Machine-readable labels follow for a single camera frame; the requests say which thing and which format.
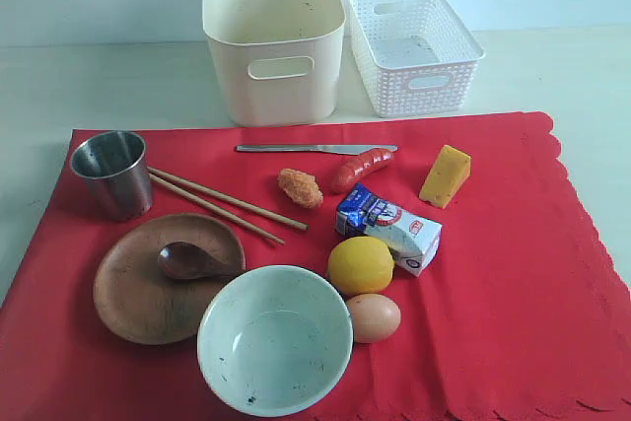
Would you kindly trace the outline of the orange fried croquette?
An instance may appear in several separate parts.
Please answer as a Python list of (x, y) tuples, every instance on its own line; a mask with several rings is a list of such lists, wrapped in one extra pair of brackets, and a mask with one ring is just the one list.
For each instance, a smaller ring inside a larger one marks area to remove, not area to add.
[(295, 204), (303, 208), (314, 209), (323, 203), (323, 194), (313, 175), (298, 170), (283, 169), (277, 177), (277, 182), (280, 189)]

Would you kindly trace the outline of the red sausage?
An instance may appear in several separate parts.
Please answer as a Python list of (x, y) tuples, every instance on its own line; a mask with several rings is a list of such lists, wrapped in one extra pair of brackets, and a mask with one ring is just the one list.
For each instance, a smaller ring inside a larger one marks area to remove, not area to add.
[(330, 190), (335, 194), (349, 191), (367, 175), (388, 166), (394, 159), (393, 151), (373, 148), (343, 163), (333, 174)]

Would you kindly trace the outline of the small milk carton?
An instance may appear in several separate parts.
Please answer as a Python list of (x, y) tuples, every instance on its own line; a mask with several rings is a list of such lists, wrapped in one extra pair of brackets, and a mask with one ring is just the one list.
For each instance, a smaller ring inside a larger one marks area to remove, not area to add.
[(435, 257), (443, 226), (417, 216), (358, 183), (336, 208), (336, 231), (345, 238), (368, 236), (383, 241), (394, 262), (415, 277)]

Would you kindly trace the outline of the yellow cheese wedge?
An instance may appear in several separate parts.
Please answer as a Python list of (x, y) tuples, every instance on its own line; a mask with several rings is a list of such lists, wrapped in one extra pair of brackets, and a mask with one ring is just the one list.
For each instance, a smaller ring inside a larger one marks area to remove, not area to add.
[(446, 208), (469, 178), (471, 157), (444, 145), (430, 169), (419, 192), (419, 199), (434, 207)]

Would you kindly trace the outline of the silver table knife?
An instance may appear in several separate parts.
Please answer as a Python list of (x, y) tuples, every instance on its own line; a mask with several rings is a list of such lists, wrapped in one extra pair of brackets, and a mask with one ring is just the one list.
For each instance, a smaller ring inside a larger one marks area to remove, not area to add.
[(316, 152), (316, 153), (327, 153), (327, 154), (336, 154), (336, 155), (360, 155), (364, 152), (373, 149), (385, 149), (390, 152), (395, 152), (398, 150), (398, 147), (395, 145), (281, 145), (281, 144), (270, 144), (270, 145), (237, 145), (235, 150), (237, 152), (246, 152), (246, 153), (280, 153), (280, 152)]

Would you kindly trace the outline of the upper wooden chopstick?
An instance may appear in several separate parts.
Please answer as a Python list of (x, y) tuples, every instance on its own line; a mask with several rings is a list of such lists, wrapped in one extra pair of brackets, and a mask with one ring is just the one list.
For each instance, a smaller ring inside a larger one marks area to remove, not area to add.
[(305, 224), (305, 223), (302, 223), (300, 221), (291, 219), (289, 217), (283, 216), (281, 214), (278, 214), (276, 212), (267, 210), (265, 208), (256, 206), (256, 205), (248, 203), (246, 201), (240, 200), (238, 198), (235, 198), (233, 196), (230, 196), (228, 194), (222, 193), (220, 191), (211, 189), (211, 188), (209, 188), (207, 186), (204, 186), (204, 185), (201, 185), (199, 183), (196, 183), (196, 182), (193, 182), (193, 181), (181, 178), (181, 177), (176, 176), (176, 175), (169, 174), (167, 172), (164, 172), (162, 170), (158, 170), (158, 169), (153, 168), (153, 167), (149, 167), (148, 170), (149, 170), (149, 172), (152, 175), (155, 175), (155, 176), (157, 176), (159, 178), (162, 178), (166, 182), (168, 182), (169, 184), (174, 184), (176, 187), (183, 187), (183, 188), (186, 188), (186, 189), (191, 189), (191, 190), (203, 193), (205, 195), (211, 196), (211, 197), (216, 198), (216, 199), (220, 199), (220, 200), (225, 201), (227, 203), (230, 203), (230, 204), (232, 204), (234, 206), (243, 208), (243, 209), (245, 209), (245, 210), (247, 210), (249, 212), (261, 215), (261, 216), (266, 217), (266, 218), (268, 218), (270, 220), (273, 220), (273, 221), (276, 221), (276, 222), (288, 225), (288, 226), (290, 226), (292, 228), (295, 228), (295, 229), (298, 229), (298, 230), (301, 230), (301, 231), (306, 231), (308, 229), (308, 225)]

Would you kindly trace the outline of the wooden chopstick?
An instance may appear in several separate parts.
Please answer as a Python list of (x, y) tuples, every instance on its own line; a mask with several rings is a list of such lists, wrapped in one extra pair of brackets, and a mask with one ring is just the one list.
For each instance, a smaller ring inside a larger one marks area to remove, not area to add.
[(276, 222), (288, 225), (288, 226), (290, 226), (292, 228), (295, 228), (295, 229), (298, 229), (298, 230), (301, 230), (301, 231), (306, 231), (308, 229), (308, 225), (305, 224), (305, 223), (302, 223), (300, 221), (291, 219), (289, 217), (283, 216), (281, 214), (278, 214), (276, 212), (267, 210), (265, 208), (256, 206), (256, 205), (248, 203), (246, 201), (240, 200), (238, 198), (235, 198), (233, 196), (230, 196), (228, 194), (222, 193), (220, 191), (211, 189), (211, 188), (209, 188), (207, 186), (204, 186), (204, 185), (201, 185), (199, 183), (196, 183), (196, 182), (193, 182), (193, 181), (181, 178), (181, 177), (176, 176), (176, 175), (169, 174), (167, 172), (164, 172), (162, 170), (158, 170), (158, 169), (153, 168), (153, 167), (149, 167), (148, 170), (149, 170), (149, 172), (152, 175), (155, 175), (155, 176), (157, 176), (159, 178), (162, 178), (166, 182), (168, 182), (169, 184), (174, 184), (176, 187), (183, 187), (183, 188), (186, 188), (186, 189), (191, 189), (191, 190), (203, 193), (205, 195), (211, 196), (211, 197), (216, 198), (216, 199), (220, 199), (220, 200), (225, 201), (227, 203), (230, 203), (230, 204), (232, 204), (234, 206), (243, 208), (243, 209), (245, 209), (245, 210), (247, 210), (249, 212), (261, 215), (261, 216), (266, 217), (266, 218), (268, 218), (270, 220), (273, 220), (273, 221), (276, 221)]
[(211, 211), (212, 213), (227, 219), (228, 221), (237, 224), (238, 226), (241, 226), (253, 233), (256, 233), (270, 241), (273, 241), (279, 245), (283, 245), (285, 242), (279, 238), (278, 236), (267, 232), (257, 226), (255, 226), (254, 224), (250, 223), (249, 221), (219, 207), (216, 204), (213, 204), (209, 201), (206, 201), (204, 199), (202, 199), (201, 197), (198, 197), (197, 195), (188, 192), (184, 189), (179, 188), (178, 186), (166, 181), (165, 179), (158, 177), (156, 175), (153, 174), (149, 174), (150, 180), (158, 185), (160, 185), (161, 187), (173, 192), (174, 194), (183, 197), (184, 199), (193, 202), (195, 204), (197, 204), (198, 206), (201, 206), (202, 208)]

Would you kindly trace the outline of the yellow lemon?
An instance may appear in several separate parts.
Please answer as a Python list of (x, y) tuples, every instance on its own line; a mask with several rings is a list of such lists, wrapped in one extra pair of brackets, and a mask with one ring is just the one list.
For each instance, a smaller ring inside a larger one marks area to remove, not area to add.
[(330, 253), (326, 275), (345, 296), (378, 293), (393, 276), (394, 261), (387, 245), (373, 237), (353, 237)]

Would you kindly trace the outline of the brown egg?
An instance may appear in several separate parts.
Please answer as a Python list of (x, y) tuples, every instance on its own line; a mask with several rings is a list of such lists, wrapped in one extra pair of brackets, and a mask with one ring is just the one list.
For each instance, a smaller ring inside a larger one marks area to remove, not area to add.
[(401, 323), (401, 311), (390, 298), (381, 294), (362, 294), (346, 301), (354, 341), (374, 343), (393, 335)]

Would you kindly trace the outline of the dark wooden spoon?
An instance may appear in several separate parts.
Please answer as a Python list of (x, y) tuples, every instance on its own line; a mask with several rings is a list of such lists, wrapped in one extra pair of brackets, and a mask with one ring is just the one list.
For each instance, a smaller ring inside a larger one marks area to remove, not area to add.
[(224, 262), (203, 248), (186, 242), (164, 246), (158, 254), (158, 266), (175, 280), (227, 279), (244, 272), (239, 262)]

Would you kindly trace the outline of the red table cloth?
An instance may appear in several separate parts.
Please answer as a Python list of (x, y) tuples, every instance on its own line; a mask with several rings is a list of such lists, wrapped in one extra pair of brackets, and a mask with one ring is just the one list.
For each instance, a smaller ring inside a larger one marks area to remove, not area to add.
[[(559, 161), (542, 112), (288, 128), (148, 131), (150, 164), (292, 216), (283, 246), (239, 231), (251, 267), (323, 272), (337, 198), (315, 211), (278, 189), (284, 168), (327, 185), (339, 159), (243, 154), (239, 144), (395, 144), (366, 186), (443, 226), (418, 276), (398, 270), (387, 294), (402, 322), (355, 347), (342, 380), (303, 420), (626, 420), (630, 295)], [(471, 157), (444, 209), (419, 199), (442, 147)], [(237, 420), (204, 382), (193, 341), (129, 343), (101, 323), (93, 281), (131, 229), (96, 207), (63, 169), (1, 311), (5, 420)]]

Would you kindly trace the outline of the pale green ceramic bowl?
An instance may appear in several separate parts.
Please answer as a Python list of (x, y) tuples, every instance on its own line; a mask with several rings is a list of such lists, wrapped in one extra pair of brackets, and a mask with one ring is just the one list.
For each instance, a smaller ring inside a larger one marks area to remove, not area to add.
[(214, 394), (240, 413), (303, 411), (337, 385), (353, 328), (323, 277), (294, 265), (252, 269), (221, 289), (199, 324), (197, 360)]

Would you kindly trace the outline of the white perforated plastic basket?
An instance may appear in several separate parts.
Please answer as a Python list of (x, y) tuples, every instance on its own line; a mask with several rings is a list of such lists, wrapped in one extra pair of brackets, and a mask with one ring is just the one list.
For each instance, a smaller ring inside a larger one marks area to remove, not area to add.
[(459, 109), (484, 50), (447, 0), (348, 0), (352, 52), (375, 114)]

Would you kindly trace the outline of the cream plastic storage bin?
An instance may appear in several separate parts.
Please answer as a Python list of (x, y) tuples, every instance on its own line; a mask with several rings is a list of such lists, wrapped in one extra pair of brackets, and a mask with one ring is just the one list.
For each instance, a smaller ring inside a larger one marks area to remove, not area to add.
[(341, 0), (202, 0), (202, 26), (234, 122), (313, 123), (333, 113)]

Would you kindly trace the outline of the brown wooden plate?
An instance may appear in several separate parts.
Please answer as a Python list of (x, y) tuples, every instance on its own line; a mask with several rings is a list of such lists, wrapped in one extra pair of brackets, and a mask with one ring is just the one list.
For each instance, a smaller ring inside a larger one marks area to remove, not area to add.
[(245, 271), (241, 241), (224, 223), (193, 213), (152, 219), (120, 239), (97, 271), (94, 304), (111, 332), (146, 345), (175, 343), (197, 333), (206, 308), (229, 279), (167, 276), (158, 256), (174, 242), (199, 246), (229, 269)]

